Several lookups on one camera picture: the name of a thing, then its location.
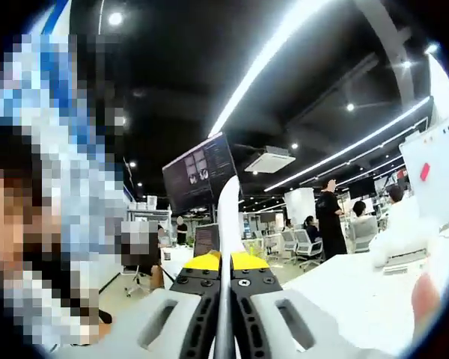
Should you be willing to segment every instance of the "person with dark hair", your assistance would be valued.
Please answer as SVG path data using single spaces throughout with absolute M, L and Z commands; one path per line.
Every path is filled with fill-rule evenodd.
M 306 217 L 303 228 L 308 233 L 308 237 L 311 240 L 311 243 L 315 243 L 316 239 L 321 237 L 321 233 L 317 229 L 316 223 L 314 223 L 314 217 L 312 215 Z
M 346 243 L 339 216 L 343 211 L 337 204 L 335 196 L 336 180 L 331 179 L 323 185 L 321 195 L 316 202 L 316 217 L 320 222 L 320 232 L 323 238 L 323 250 L 326 260 L 336 254 L 346 254 Z
M 286 224 L 284 225 L 283 232 L 285 230 L 292 230 L 293 224 L 291 223 L 291 220 L 289 218 L 286 218 Z
M 364 214 L 364 211 L 366 210 L 366 203 L 364 203 L 362 200 L 357 201 L 354 203 L 354 206 L 352 207 L 352 211 L 356 214 L 356 217 L 361 217 Z
M 400 202 L 404 197 L 404 191 L 398 185 L 392 185 L 388 189 L 389 197 L 391 198 L 391 204 Z

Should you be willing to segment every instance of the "office floor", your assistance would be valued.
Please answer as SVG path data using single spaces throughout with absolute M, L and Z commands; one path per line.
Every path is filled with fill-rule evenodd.
M 271 264 L 271 270 L 281 285 L 304 273 L 303 269 L 291 264 Z M 125 310 L 150 294 L 150 280 L 148 277 L 143 277 L 141 283 L 145 290 L 139 289 L 132 293 L 130 297 L 127 297 L 124 288 L 130 286 L 131 280 L 131 276 L 118 276 L 113 280 L 100 294 L 100 309 L 110 313 L 112 316 L 116 316 L 120 311 Z

